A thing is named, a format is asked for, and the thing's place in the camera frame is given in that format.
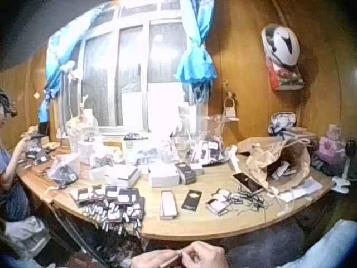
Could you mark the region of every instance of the person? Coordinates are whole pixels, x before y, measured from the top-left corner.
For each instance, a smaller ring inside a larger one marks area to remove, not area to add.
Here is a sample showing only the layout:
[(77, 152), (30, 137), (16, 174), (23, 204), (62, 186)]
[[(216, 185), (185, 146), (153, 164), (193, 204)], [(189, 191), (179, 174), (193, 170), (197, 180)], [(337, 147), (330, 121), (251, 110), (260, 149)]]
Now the person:
[[(158, 268), (177, 257), (180, 251), (157, 250), (136, 256), (131, 268)], [(224, 249), (202, 241), (195, 241), (182, 252), (182, 264), (186, 268), (229, 268)]]
[[(0, 131), (8, 115), (17, 115), (6, 93), (0, 89)], [(28, 138), (22, 139), (10, 156), (0, 140), (0, 218), (8, 222), (26, 219), (30, 215), (27, 195), (17, 180), (16, 169), (21, 155), (27, 149)]]

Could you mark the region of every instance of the window frame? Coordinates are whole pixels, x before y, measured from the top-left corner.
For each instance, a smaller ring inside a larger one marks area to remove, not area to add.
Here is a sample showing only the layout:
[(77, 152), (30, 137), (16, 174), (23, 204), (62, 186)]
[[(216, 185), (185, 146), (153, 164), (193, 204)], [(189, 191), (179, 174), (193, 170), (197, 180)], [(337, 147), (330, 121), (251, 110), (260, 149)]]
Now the window frame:
[[(87, 32), (79, 40), (80, 49), (78, 55), (78, 64), (77, 68), (81, 71), (84, 71), (84, 53), (86, 44), (90, 39), (96, 38), (101, 35), (110, 33), (109, 41), (109, 51), (111, 58), (114, 59), (111, 61), (107, 68), (107, 82), (108, 82), (108, 118), (109, 126), (99, 126), (99, 131), (103, 136), (108, 137), (118, 137), (123, 136), (129, 132), (149, 132), (149, 120), (148, 120), (148, 65), (149, 65), (149, 54), (150, 54), (150, 25), (159, 25), (159, 24), (169, 24), (169, 23), (182, 23), (181, 10), (161, 10), (161, 2), (157, 3), (157, 9), (151, 12), (143, 12), (135, 15), (121, 17), (121, 13), (125, 2), (117, 4), (111, 8), (103, 10), (103, 12), (108, 12), (111, 9), (115, 9), (113, 19), (109, 22), (103, 23), (101, 25), (95, 26), (91, 29), (88, 29)], [(115, 93), (117, 88), (116, 78), (117, 78), (117, 64), (118, 64), (118, 53), (119, 53), (119, 41), (120, 41), (120, 32), (129, 28), (142, 27), (142, 38), (143, 42), (146, 44), (143, 46), (143, 56), (141, 62), (141, 93), (142, 93), (142, 116), (143, 116), (143, 128), (134, 130), (125, 126), (117, 126), (116, 120), (116, 97)], [(186, 39), (187, 47), (190, 46), (191, 42), (189, 38)], [(82, 100), (82, 79), (79, 79), (77, 82), (77, 113), (79, 114), (79, 104)], [(61, 98), (59, 99), (59, 113), (63, 111), (61, 103)], [(189, 86), (189, 105), (194, 104), (194, 95), (192, 93), (192, 88)], [(64, 116), (59, 116), (60, 125), (65, 126), (66, 122)]]

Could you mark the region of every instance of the paper bag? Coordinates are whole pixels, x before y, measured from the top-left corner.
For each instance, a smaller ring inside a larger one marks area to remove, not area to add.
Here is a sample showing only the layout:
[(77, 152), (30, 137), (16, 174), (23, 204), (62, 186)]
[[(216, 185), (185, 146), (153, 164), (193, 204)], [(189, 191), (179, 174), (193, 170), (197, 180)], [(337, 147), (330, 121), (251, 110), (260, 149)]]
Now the paper bag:
[[(247, 167), (253, 177), (267, 190), (275, 187), (280, 193), (301, 184), (310, 172), (310, 156), (306, 144), (309, 140), (294, 140), (271, 143), (265, 147), (254, 146), (247, 159)], [(269, 175), (279, 167), (281, 161), (290, 163), (296, 173), (274, 180)]]

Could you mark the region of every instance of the wooden table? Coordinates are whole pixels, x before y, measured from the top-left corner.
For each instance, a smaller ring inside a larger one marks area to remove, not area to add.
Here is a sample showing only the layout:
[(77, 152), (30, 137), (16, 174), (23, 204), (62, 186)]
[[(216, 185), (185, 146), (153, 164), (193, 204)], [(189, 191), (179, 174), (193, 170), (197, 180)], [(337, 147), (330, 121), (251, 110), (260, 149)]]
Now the wooden table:
[[(245, 156), (239, 155), (238, 158), (240, 158), (240, 169), (244, 172), (248, 172), (245, 165)], [(270, 226), (294, 215), (320, 199), (332, 187), (330, 178), (311, 169), (310, 175), (321, 183), (323, 188), (313, 193), (308, 198), (302, 197), (295, 200), (295, 206), (291, 212), (285, 213), (276, 199), (270, 198), (266, 193), (262, 193), (261, 195), (265, 198), (267, 203), (271, 204), (268, 209), (261, 209), (259, 212), (249, 210), (242, 212), (239, 215), (237, 215), (238, 211), (231, 211), (226, 215), (218, 217), (205, 208), (205, 203), (211, 199), (211, 194), (216, 192), (217, 189), (223, 188), (235, 192), (239, 185), (231, 178), (233, 172), (228, 164), (207, 167), (204, 170), (205, 174), (198, 176), (197, 182), (188, 186), (179, 185), (172, 188), (156, 189), (151, 188), (146, 176), (141, 177), (137, 181), (134, 187), (138, 188), (140, 195), (146, 199), (146, 214), (142, 229), (142, 234), (144, 236), (161, 240), (191, 241), (240, 235)], [(47, 189), (48, 178), (34, 178), (36, 177), (36, 174), (32, 171), (28, 172), (31, 173), (31, 175), (24, 172), (20, 174), (20, 177), (31, 190), (41, 196)], [(105, 184), (105, 180), (92, 182), (87, 179), (79, 179), (67, 189), (57, 190), (46, 194), (46, 198), (48, 198), (48, 201), (52, 199), (54, 204), (72, 215), (88, 220), (77, 209), (77, 206), (69, 196), (69, 192), (76, 188), (80, 189), (95, 184)], [(162, 221), (159, 219), (160, 197), (161, 191), (164, 189), (172, 190), (175, 194), (179, 216), (174, 220)], [(196, 212), (181, 209), (189, 189), (202, 191), (201, 201)], [(247, 207), (244, 205), (232, 205), (230, 210), (243, 211), (247, 210)]]

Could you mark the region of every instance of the cardboard box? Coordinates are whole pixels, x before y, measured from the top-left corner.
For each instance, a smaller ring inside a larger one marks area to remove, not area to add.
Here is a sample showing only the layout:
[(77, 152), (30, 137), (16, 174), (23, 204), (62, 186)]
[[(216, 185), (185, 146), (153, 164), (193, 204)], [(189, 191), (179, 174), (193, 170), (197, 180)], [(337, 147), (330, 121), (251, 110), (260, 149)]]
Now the cardboard box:
[(237, 143), (237, 152), (249, 152), (252, 149), (254, 144), (259, 143), (262, 147), (265, 147), (271, 143), (282, 141), (282, 137), (251, 137), (247, 138), (244, 141)]

